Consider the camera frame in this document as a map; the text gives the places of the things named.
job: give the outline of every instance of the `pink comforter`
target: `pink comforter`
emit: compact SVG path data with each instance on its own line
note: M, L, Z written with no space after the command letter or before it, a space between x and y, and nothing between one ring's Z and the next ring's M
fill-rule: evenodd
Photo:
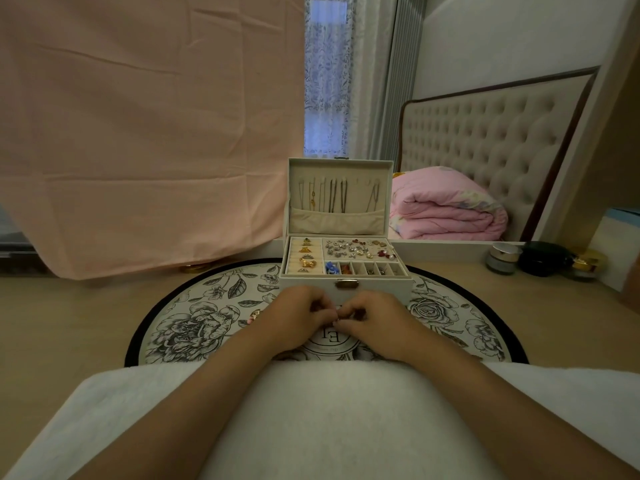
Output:
M451 168L422 168L393 179L389 225L403 239L497 241L507 222L499 202Z

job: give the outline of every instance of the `lace curtain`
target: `lace curtain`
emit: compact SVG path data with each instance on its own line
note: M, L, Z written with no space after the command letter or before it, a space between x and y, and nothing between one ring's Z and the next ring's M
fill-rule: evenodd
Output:
M396 0L305 0L305 156L370 158Z

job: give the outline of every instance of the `round placemat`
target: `round placemat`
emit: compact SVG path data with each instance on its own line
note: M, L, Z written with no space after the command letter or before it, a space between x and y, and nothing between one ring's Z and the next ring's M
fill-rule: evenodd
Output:
M278 295L282 260L254 259L199 274L164 297L136 330L125 367L204 360L250 326ZM480 298L436 274L407 266L415 286L409 311L478 359L528 363L520 342ZM357 339L329 326L279 360L380 360Z

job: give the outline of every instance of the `headboard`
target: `headboard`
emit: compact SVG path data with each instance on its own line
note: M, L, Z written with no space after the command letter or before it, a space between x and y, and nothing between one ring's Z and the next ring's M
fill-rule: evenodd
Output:
M397 169L448 166L464 173L507 209L503 239L528 241L597 69L407 101Z

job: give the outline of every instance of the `brown headboard frame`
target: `brown headboard frame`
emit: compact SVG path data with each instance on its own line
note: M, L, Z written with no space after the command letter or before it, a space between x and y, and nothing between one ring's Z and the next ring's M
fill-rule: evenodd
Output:
M582 111L584 110L584 106L591 92L591 88L593 87L593 83L598 73L598 69L599 69L599 66L595 66L595 67L589 67L589 68L580 69L580 70L560 72L557 74L551 74L551 75L546 75L542 77L533 77L531 79L522 79L522 80L516 80L513 82L505 82L503 84L496 84L494 86L487 86L485 88L468 89L466 91L460 91L457 93L451 93L451 94L446 94L442 96L433 96L430 98L412 99L412 100L406 101L403 104L402 109L400 110L399 134L398 134L399 145L398 145L398 158L396 161L396 171L400 171L401 165L402 165L403 120L404 120L404 110L408 104L450 98L454 96L463 96L463 95L468 95L473 93L483 93L487 91L495 91L498 89L514 88L517 86L526 86L528 84L538 84L540 82L549 82L553 80L567 79L570 77L590 75L591 77L589 78L587 84L582 90L582 93L580 94L580 98L578 99L578 103L576 104L575 109L573 111L573 115L569 123L569 126L567 127L567 130L564 133L564 137L560 144L558 152L556 153L556 157L551 167L549 168L547 177L544 181L542 188L540 189L540 192L538 193L538 197L536 198L536 201L533 204L533 208L531 209L531 213L529 215L527 223L525 224L522 234L520 236L521 241L531 240L531 238L533 237L533 233L535 232L535 229L540 220L540 217L542 215L542 211L544 210L547 204L549 195L551 193L551 189L553 188L553 185L556 181L556 177L558 175L560 167L562 166L562 163L564 161L564 156L566 154L566 151L569 147L569 144L571 143L573 134L575 133L576 126L578 124L578 121L580 120Z

